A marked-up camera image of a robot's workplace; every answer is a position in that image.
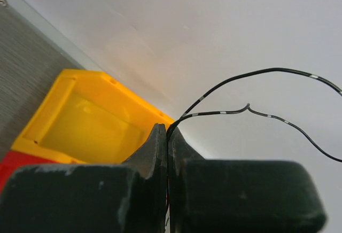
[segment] screw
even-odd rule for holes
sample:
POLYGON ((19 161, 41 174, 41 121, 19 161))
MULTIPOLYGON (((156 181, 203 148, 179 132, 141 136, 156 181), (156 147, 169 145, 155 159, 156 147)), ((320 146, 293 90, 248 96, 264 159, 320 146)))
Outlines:
POLYGON ((0 6, 7 7, 8 6, 7 1, 6 0, 0 0, 0 6))

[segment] black wire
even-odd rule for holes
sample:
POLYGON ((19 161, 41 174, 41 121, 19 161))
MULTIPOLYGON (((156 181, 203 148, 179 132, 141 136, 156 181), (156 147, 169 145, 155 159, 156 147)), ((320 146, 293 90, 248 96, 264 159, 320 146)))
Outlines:
POLYGON ((310 142, 311 144, 313 144, 315 146, 315 148, 317 148, 322 154, 324 154, 325 156, 329 157, 330 159, 332 160, 335 160, 335 161, 338 161, 338 162, 342 162, 342 159, 338 159, 328 153, 326 153, 323 149, 321 149, 310 137, 309 135, 306 134, 305 131, 303 131, 301 128, 299 128, 297 125, 294 125, 293 123, 290 123, 289 121, 286 121, 284 120, 283 118, 281 117, 278 117, 278 116, 275 116, 275 115, 270 115, 270 114, 263 114, 263 113, 260 113, 260 112, 257 112, 253 109, 251 109, 250 107, 248 108, 248 110, 250 112, 252 112, 253 114, 257 114, 257 115, 260 115, 262 117, 269 117, 269 118, 274 118, 274 119, 277 119, 279 121, 282 121, 282 122, 285 122, 286 124, 292 126, 293 128, 299 130, 310 142))
POLYGON ((211 111, 211 112, 200 112, 200 113, 194 113, 194 114, 188 114, 186 116, 183 116, 181 118, 179 118, 177 121, 175 121, 174 123, 172 123, 169 128, 166 131, 166 141, 169 142, 172 133, 174 132, 174 130, 176 129, 176 127, 184 120, 188 119, 188 118, 192 118, 192 117, 200 117, 203 115, 214 115, 214 114, 239 114, 242 113, 246 110, 248 110, 248 108, 250 107, 250 104, 248 103, 244 108, 241 108, 239 110, 233 110, 233 111, 211 111))
MULTIPOLYGON (((174 123, 172 123, 169 128, 167 129, 166 132, 166 147, 167 147, 167 152, 168 152, 168 142, 171 139, 171 135, 173 133, 173 131, 175 130, 175 128, 184 120, 188 119, 188 118, 192 118, 192 117, 197 117, 197 116, 202 116, 202 115, 214 115, 214 114, 238 114, 238 113, 242 113, 246 110, 249 110, 251 113, 253 114, 257 114, 263 117, 269 117, 269 118, 274 118, 277 120, 280 120, 282 122, 287 123, 288 125, 292 126, 293 128, 297 129, 298 131, 300 131, 322 154, 324 154, 325 156, 329 157, 332 160, 335 160, 337 162, 342 162, 342 159, 338 159, 328 153, 326 153, 324 150, 322 150, 306 133, 305 131, 303 131, 301 128, 299 128, 298 126, 284 120, 283 118, 280 118, 278 116, 275 115, 268 115, 268 114, 263 114, 260 112, 257 112, 255 110, 252 110, 250 108, 250 104, 248 103, 243 109, 240 110, 235 110, 235 111, 213 111, 213 112, 201 112, 201 113, 194 113, 194 114, 188 114, 195 106, 197 106, 203 99, 205 99, 207 96, 209 96, 212 92, 214 92, 215 90, 217 90, 219 87, 235 81, 235 80, 239 80, 242 78, 246 78, 246 77, 250 77, 250 76, 254 76, 254 75, 258 75, 258 74, 264 74, 264 73, 270 73, 270 72, 284 72, 284 73, 291 73, 291 74, 298 74, 298 75, 302 75, 302 76, 306 76, 306 77, 310 77, 313 78, 315 80, 318 80, 320 82, 323 82, 324 84, 328 85, 330 88, 332 88, 333 90, 335 90, 337 93, 339 93, 342 96, 342 90, 336 86, 335 84, 333 84, 332 82, 330 82, 329 80, 322 78, 320 76, 311 74, 311 73, 307 73, 304 71, 299 71, 299 70, 295 70, 295 69, 289 69, 289 68, 282 68, 282 67, 273 67, 273 68, 266 68, 266 69, 262 69, 262 70, 258 70, 258 71, 254 71, 254 72, 249 72, 249 73, 245 73, 245 74, 241 74, 241 75, 237 75, 234 77, 231 77, 229 79, 226 79, 222 82, 220 82, 219 84, 215 85, 214 87, 212 87, 211 89, 209 89, 209 91, 207 91, 202 97, 200 97, 199 99, 197 99, 186 111, 185 113, 178 119, 176 120, 174 123)), ((166 212, 169 206, 169 187, 167 187, 167 204, 166 204, 166 212)))
POLYGON ((209 91, 207 91, 202 97, 197 99, 196 102, 194 102, 186 110, 186 112, 182 116, 187 115, 204 98, 209 96, 213 91, 217 90, 219 87, 221 87, 221 86, 223 86, 223 85, 225 85, 225 84, 227 84, 229 82, 238 80, 238 79, 242 79, 242 78, 246 78, 246 77, 254 76, 254 75, 258 75, 258 74, 270 73, 270 72, 284 72, 284 73, 298 74, 298 75, 302 75, 302 76, 311 77, 311 78, 316 79, 316 80, 318 80, 320 82, 323 82, 324 84, 328 85, 329 87, 334 89, 336 92, 338 92, 340 95, 342 95, 342 90, 339 87, 337 87, 335 84, 333 84, 332 82, 328 81, 325 78, 322 78, 320 76, 317 76, 317 75, 314 75, 314 74, 311 74, 311 73, 307 73, 307 72, 304 72, 304 71, 299 71, 299 70, 294 70, 294 69, 289 69, 289 68, 282 68, 282 67, 274 67, 274 68, 267 68, 267 69, 262 69, 262 70, 246 73, 246 74, 237 75, 237 76, 231 77, 231 78, 229 78, 227 80, 224 80, 223 82, 220 82, 219 84, 217 84, 214 87, 212 87, 209 91))

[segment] red plastic part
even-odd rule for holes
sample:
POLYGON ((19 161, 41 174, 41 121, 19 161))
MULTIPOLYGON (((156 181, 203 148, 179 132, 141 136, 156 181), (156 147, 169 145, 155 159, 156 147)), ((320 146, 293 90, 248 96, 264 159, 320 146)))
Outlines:
POLYGON ((56 164, 56 162, 17 151, 9 151, 0 163, 0 193, 7 179, 18 167, 34 164, 56 164))

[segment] white wall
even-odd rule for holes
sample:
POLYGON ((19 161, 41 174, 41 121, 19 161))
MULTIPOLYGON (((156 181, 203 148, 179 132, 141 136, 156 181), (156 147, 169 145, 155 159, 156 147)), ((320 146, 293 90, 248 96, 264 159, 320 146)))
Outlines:
MULTIPOLYGON (((342 0, 26 1, 104 71, 175 118, 221 80, 266 67, 301 69, 342 86, 342 0)), ((196 111, 247 102, 299 125, 342 157, 342 99, 323 84, 282 73, 255 76, 221 88, 196 111)), ((194 118, 180 128, 208 158, 302 163, 329 214, 324 232, 339 231, 342 164, 293 128, 248 112, 194 118)))

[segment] yellow storage box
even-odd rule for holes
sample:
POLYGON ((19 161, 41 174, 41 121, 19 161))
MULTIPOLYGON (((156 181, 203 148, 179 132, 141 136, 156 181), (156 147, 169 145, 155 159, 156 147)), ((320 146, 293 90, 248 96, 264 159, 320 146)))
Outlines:
POLYGON ((118 164, 173 119, 103 72, 63 70, 12 149, 60 163, 118 164))

